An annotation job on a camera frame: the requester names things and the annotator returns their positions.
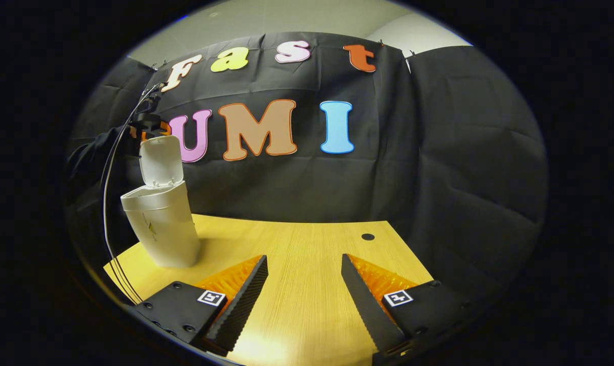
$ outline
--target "pink letter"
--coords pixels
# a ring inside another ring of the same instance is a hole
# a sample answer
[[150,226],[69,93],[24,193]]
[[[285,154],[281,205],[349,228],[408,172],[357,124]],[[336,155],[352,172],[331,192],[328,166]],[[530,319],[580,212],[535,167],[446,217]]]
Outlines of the pink letter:
[[184,126],[187,116],[177,116],[169,121],[172,135],[181,141],[181,160],[184,163],[192,163],[201,160],[207,151],[207,119],[212,116],[210,109],[201,109],[194,113],[192,118],[196,121],[196,147],[188,150],[185,145]]
[[275,60],[279,63],[297,63],[307,60],[311,53],[309,49],[309,43],[304,40],[284,42],[277,48],[278,53],[281,55],[275,55]]

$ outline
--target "wood grain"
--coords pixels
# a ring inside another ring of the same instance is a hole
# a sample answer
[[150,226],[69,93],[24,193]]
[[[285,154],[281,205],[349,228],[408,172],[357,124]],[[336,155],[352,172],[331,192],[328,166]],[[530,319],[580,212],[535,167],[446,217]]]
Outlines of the wood grain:
[[[433,280],[387,222],[278,223],[193,215],[202,241],[191,268],[160,268],[140,243],[118,256],[142,299],[172,281],[195,284],[265,254],[268,278],[228,359],[267,364],[370,365],[377,348],[341,277],[349,253],[424,283]],[[362,239],[370,233],[373,240]],[[115,281],[109,264],[104,269]]]

